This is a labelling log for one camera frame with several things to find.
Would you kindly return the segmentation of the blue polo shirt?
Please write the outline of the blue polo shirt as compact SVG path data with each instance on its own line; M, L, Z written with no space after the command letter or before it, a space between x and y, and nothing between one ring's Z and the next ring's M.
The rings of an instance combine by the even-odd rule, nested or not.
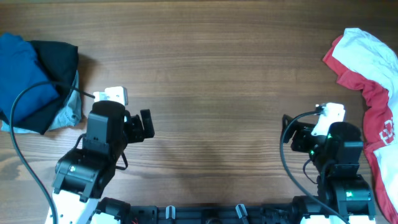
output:
M49 79L31 43L22 37L5 33L1 36L1 111L10 118L17 96L26 88ZM23 120L59 97L53 85L41 85L20 98L13 120Z

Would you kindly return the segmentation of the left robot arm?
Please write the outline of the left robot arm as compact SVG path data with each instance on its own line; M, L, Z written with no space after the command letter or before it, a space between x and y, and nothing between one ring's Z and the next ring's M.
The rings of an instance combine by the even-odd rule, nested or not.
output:
M153 138L149 110L131 116L115 101L98 101L88 115L86 133L55 166L52 199L47 223L129 223L130 205L103 198L114 177L118 159L125 160L128 144Z

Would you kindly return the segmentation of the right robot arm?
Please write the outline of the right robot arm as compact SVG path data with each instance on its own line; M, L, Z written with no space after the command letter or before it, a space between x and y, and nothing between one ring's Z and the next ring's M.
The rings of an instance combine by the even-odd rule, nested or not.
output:
M308 154L318 171L317 194L302 185L294 197L289 218L293 223L375 223L374 195L358 173L364 144L360 130L347 122L331 123L324 135L315 125L299 118L282 117L280 143L290 143L295 152Z

